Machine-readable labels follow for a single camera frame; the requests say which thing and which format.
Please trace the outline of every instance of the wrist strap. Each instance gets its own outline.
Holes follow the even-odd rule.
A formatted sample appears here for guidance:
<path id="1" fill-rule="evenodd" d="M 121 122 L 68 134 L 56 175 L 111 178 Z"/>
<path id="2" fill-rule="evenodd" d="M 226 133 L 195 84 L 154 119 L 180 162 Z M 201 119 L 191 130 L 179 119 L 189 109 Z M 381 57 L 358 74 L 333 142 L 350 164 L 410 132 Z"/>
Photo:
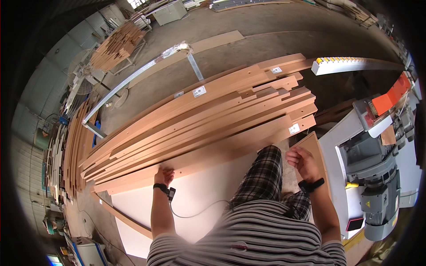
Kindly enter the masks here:
<path id="1" fill-rule="evenodd" d="M 154 188 L 161 189 L 161 191 L 164 192 L 164 194 L 166 194 L 167 197 L 169 198 L 169 202 L 172 202 L 173 197 L 175 196 L 176 189 L 174 189 L 172 187 L 170 189 L 167 189 L 166 185 L 160 184 L 160 183 L 154 184 L 153 189 Z"/>
<path id="2" fill-rule="evenodd" d="M 159 189 L 161 189 L 161 191 L 162 191 L 162 192 L 164 192 L 167 196 L 169 195 L 169 190 L 167 189 L 167 186 L 166 186 L 166 185 L 164 185 L 164 184 L 156 183 L 156 184 L 154 184 L 154 186 L 153 186 L 153 189 L 154 189 L 154 188 L 159 188 Z"/>
<path id="3" fill-rule="evenodd" d="M 313 183 L 308 183 L 305 180 L 299 182 L 299 187 L 304 193 L 311 193 L 325 183 L 324 178 L 318 179 Z"/>

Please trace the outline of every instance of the orange machine part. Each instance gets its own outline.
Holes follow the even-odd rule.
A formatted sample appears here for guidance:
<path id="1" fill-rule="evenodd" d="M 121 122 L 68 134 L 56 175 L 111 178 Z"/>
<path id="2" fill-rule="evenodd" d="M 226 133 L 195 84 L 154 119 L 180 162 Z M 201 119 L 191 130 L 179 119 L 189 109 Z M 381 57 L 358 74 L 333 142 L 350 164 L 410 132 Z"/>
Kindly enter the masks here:
<path id="1" fill-rule="evenodd" d="M 377 114 L 382 115 L 392 108 L 410 87 L 411 83 L 403 72 L 386 94 L 371 100 L 377 110 Z"/>

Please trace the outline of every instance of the striped shirt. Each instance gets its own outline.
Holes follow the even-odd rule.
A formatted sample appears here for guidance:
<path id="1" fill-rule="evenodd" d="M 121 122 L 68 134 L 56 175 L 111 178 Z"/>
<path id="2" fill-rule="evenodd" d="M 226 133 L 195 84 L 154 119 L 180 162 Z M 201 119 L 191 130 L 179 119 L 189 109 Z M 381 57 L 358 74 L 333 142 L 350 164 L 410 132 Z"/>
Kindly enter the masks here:
<path id="1" fill-rule="evenodd" d="M 225 213 L 195 244 L 161 234 L 147 265 L 346 265 L 340 241 L 321 244 L 318 228 L 283 216 L 288 211 L 280 202 L 253 200 Z"/>

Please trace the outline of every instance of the concrete floor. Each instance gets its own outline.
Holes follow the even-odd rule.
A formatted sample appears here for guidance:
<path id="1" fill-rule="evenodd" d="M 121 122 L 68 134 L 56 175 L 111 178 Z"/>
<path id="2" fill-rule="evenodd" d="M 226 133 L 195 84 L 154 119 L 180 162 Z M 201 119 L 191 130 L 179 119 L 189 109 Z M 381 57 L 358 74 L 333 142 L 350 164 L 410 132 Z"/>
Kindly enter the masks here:
<path id="1" fill-rule="evenodd" d="M 104 83 L 113 88 L 150 59 L 183 40 L 193 43 L 233 30 L 239 30 L 246 38 L 194 55 L 204 77 L 242 64 L 252 65 L 294 53 L 302 53 L 306 58 L 355 56 L 399 62 L 393 45 L 377 27 L 359 27 L 342 14 L 302 2 L 258 5 L 219 13 L 199 8 L 189 14 L 183 20 L 161 27 L 154 23 L 153 32 L 145 37 L 147 45 L 139 54 L 136 66 L 127 68 L 118 76 L 107 75 Z M 301 73 L 304 79 L 299 84 L 306 86 L 317 96 L 315 103 L 319 110 L 353 97 L 351 91 L 344 89 L 349 73 L 318 77 L 309 69 Z M 386 92 L 400 73 L 367 71 L 363 74 L 370 83 L 369 93 L 375 94 Z M 181 60 L 149 76 L 130 89 L 129 98 L 123 106 L 103 108 L 100 114 L 102 130 L 107 134 L 112 132 L 139 112 L 197 81 L 187 60 Z M 102 87 L 98 87 L 97 91 L 102 95 L 107 93 Z M 285 151 L 288 149 L 288 142 L 283 141 L 278 146 Z M 283 171 L 283 190 L 297 191 L 293 168 L 285 163 Z M 111 201 L 106 193 L 100 196 Z M 124 250 L 114 217 L 94 202 L 87 189 L 78 195 L 77 202 L 79 209 L 76 203 L 66 209 L 72 236 L 93 236 L 95 240 L 107 245 L 107 252 L 113 263 L 132 265 L 123 252 L 109 245 L 94 230 L 93 222 L 108 241 Z M 349 264 L 355 265 L 363 252 L 354 250 L 348 256 L 351 259 Z M 135 265 L 145 264 L 144 259 L 129 257 Z"/>

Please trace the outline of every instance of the corrugated metal wall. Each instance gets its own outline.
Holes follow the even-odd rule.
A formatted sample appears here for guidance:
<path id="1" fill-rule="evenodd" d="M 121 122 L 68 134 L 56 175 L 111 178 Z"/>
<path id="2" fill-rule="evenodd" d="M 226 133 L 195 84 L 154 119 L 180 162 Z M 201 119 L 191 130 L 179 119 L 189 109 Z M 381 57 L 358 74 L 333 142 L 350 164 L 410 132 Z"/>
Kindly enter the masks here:
<path id="1" fill-rule="evenodd" d="M 22 209 L 35 233 L 48 237 L 43 226 L 46 207 L 50 205 L 41 187 L 43 151 L 15 136 L 11 147 L 13 176 Z"/>
<path id="2" fill-rule="evenodd" d="M 104 18 L 96 12 L 66 33 L 37 66 L 15 109 L 12 120 L 12 131 L 16 135 L 12 138 L 14 179 L 22 208 L 35 232 L 42 236 L 49 236 L 42 221 L 45 206 L 50 202 L 44 196 L 41 183 L 43 151 L 32 145 L 34 135 L 37 128 L 43 127 L 44 119 L 59 113 L 59 101 L 68 86 L 69 64 L 78 53 L 97 42 L 92 32 L 104 36 L 103 24 Z"/>
<path id="3" fill-rule="evenodd" d="M 68 84 L 68 67 L 81 51 L 91 48 L 97 41 L 96 31 L 103 36 L 102 15 L 96 12 L 64 35 L 46 54 L 28 80 L 12 120 L 12 130 L 28 143 L 32 143 L 37 127 L 43 127 L 50 114 L 58 114 L 60 99 Z"/>

